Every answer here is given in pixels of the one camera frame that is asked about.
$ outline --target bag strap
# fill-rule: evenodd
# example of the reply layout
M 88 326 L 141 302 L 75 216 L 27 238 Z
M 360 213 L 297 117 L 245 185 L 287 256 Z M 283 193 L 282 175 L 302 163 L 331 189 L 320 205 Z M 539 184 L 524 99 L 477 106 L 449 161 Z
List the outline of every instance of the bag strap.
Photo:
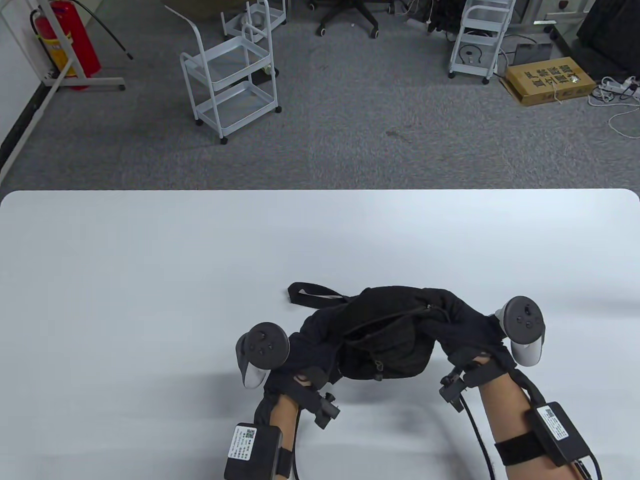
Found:
M 316 309 L 343 305 L 349 303 L 351 299 L 322 285 L 305 282 L 292 283 L 287 292 L 289 293 L 289 300 L 294 305 Z

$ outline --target red fire extinguisher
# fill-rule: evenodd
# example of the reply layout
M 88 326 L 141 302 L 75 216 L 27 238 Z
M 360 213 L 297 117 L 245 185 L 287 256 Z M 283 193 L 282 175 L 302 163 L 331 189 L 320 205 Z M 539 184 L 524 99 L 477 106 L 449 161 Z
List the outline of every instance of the red fire extinguisher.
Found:
M 84 8 L 110 35 L 111 37 L 118 43 L 120 48 L 127 54 L 127 56 L 133 60 L 131 54 L 127 52 L 125 47 L 120 43 L 120 41 L 115 37 L 114 34 L 98 19 L 91 10 L 82 5 L 77 0 L 54 0 L 50 1 L 51 10 L 55 14 L 60 26 L 62 27 L 62 31 L 71 42 L 71 46 L 76 53 L 78 61 L 84 70 L 84 74 L 87 77 L 91 77 L 100 71 L 102 66 L 100 65 L 100 61 L 98 60 L 97 55 L 95 54 L 95 50 L 93 49 L 93 45 L 91 44 L 91 40 L 89 40 L 89 36 L 86 33 L 86 29 L 80 19 L 80 15 L 76 10 L 76 6 L 74 3 L 78 4 L 82 8 Z M 67 64 L 68 58 L 65 51 L 62 49 L 62 45 L 60 41 L 56 37 L 56 33 L 54 32 L 49 20 L 42 13 L 41 10 L 36 9 L 31 12 L 31 26 L 35 34 L 38 36 L 40 43 L 43 45 L 45 50 L 47 51 L 48 57 L 55 64 L 58 71 L 62 71 Z M 77 77 L 77 73 L 73 67 L 71 67 L 67 72 L 67 77 Z M 75 90 L 84 90 L 87 88 L 86 86 L 75 86 L 72 87 Z

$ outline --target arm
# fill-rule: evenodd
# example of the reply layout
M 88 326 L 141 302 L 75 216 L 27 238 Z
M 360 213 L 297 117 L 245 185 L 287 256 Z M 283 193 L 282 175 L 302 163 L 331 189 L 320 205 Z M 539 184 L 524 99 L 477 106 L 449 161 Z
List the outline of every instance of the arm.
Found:
M 487 359 L 476 358 L 476 361 L 482 363 Z M 509 374 L 482 385 L 480 396 L 496 443 L 531 430 L 524 419 L 524 412 L 530 410 L 531 405 Z M 582 480 L 573 465 L 557 467 L 547 456 L 506 467 L 506 472 L 509 480 Z
M 302 381 L 296 377 L 298 383 L 304 386 L 311 385 L 308 381 Z M 296 439 L 296 418 L 298 416 L 298 404 L 290 397 L 281 395 L 278 403 L 271 411 L 271 420 L 269 425 L 275 425 L 282 432 L 282 448 L 293 451 L 293 445 Z M 276 480 L 287 480 L 282 475 L 277 475 Z

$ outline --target black backpack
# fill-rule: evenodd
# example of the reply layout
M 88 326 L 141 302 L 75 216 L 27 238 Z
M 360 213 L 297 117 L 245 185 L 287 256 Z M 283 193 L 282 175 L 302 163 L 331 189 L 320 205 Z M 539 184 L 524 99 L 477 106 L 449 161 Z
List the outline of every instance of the black backpack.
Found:
M 339 373 L 354 380 L 422 373 L 435 341 L 421 331 L 420 323 L 445 315 L 432 308 L 424 289 L 414 287 L 367 288 L 347 297 L 320 285 L 296 282 L 288 291 L 291 303 L 335 312 L 328 320 L 325 341 L 340 344 Z

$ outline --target hand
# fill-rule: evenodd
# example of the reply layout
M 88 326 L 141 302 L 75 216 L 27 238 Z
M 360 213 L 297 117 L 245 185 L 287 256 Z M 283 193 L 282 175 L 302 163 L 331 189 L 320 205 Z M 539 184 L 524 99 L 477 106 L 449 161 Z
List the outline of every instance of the hand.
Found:
M 440 343 L 447 356 L 470 348 L 475 349 L 473 356 L 489 353 L 505 368 L 515 365 L 502 343 L 506 334 L 495 315 L 483 315 L 447 290 L 424 289 L 423 292 L 434 312 L 425 322 L 424 331 Z

